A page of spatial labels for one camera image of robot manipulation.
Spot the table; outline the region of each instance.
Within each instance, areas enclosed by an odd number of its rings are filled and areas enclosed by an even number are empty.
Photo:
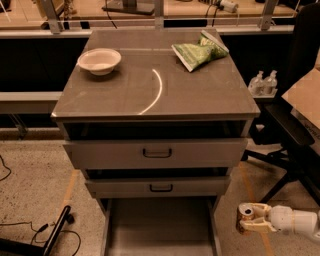
[[[173,43],[197,43],[200,31],[93,31],[84,51],[113,48],[121,63],[106,76],[76,66],[52,113],[106,216],[102,255],[125,253],[132,243],[128,252],[139,248],[139,255],[155,244],[176,255],[221,255],[214,209],[259,110],[230,56],[189,73],[174,54]],[[214,29],[207,32],[220,40]],[[199,244],[191,249],[195,236]]]

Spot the black cord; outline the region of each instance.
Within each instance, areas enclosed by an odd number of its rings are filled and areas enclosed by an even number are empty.
[[[113,20],[111,19],[110,15],[109,15],[109,12],[108,12],[108,0],[106,0],[106,13],[107,13],[107,16],[108,16],[108,19],[111,21],[112,25],[118,29],[118,27],[116,26],[116,24],[113,22]]]
[[[37,235],[38,235],[39,233],[45,231],[45,230],[47,229],[47,227],[49,227],[49,225],[48,225],[48,224],[45,224],[45,225],[43,225],[41,228],[39,228],[39,229],[36,231],[36,233],[34,234],[34,236],[33,236],[32,239],[31,239],[31,242],[30,242],[31,245],[33,244],[33,241],[35,241],[36,243],[40,243],[40,242],[37,242],[37,241],[36,241]]]
[[[8,166],[5,165],[4,160],[3,160],[3,158],[2,158],[1,155],[0,155],[0,159],[1,159],[1,162],[2,162],[2,166],[9,171],[6,176],[4,176],[3,178],[0,179],[0,181],[3,181],[3,180],[5,180],[6,178],[8,178],[8,177],[10,176],[10,174],[11,174],[11,169],[10,169]]]
[[[78,251],[79,251],[79,249],[80,249],[80,246],[81,246],[81,238],[80,238],[79,234],[78,234],[77,232],[71,231],[71,230],[61,230],[60,232],[72,233],[72,234],[75,234],[75,235],[78,237],[78,239],[79,239],[79,244],[78,244],[77,250],[72,254],[72,256],[75,256],[75,255],[78,253]]]

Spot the curved white line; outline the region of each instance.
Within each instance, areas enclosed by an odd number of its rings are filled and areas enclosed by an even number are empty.
[[[147,112],[150,108],[153,107],[154,104],[157,103],[157,101],[159,100],[160,96],[161,96],[161,93],[162,93],[162,80],[161,80],[161,76],[159,75],[159,73],[157,72],[157,70],[155,69],[152,69],[152,72],[156,74],[156,76],[158,77],[158,80],[159,80],[159,85],[160,85],[160,88],[159,88],[159,92],[158,92],[158,95],[157,97],[155,98],[155,100],[144,110],[142,110],[138,115],[142,115],[144,114],[145,112]]]

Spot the clear bottle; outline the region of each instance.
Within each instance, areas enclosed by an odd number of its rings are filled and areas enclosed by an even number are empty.
[[[277,75],[277,71],[272,70],[270,76],[266,77],[263,80],[263,89],[262,89],[263,94],[270,95],[273,93],[273,91],[276,88],[277,83],[278,83],[276,75]]]
[[[249,91],[252,95],[260,95],[261,89],[263,87],[263,79],[262,79],[263,71],[259,71],[259,74],[251,79],[249,83]]]

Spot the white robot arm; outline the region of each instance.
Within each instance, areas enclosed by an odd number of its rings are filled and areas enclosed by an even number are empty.
[[[282,232],[301,234],[320,243],[320,211],[292,210],[287,206],[271,207],[267,204],[242,203],[238,206],[237,230],[261,233]]]

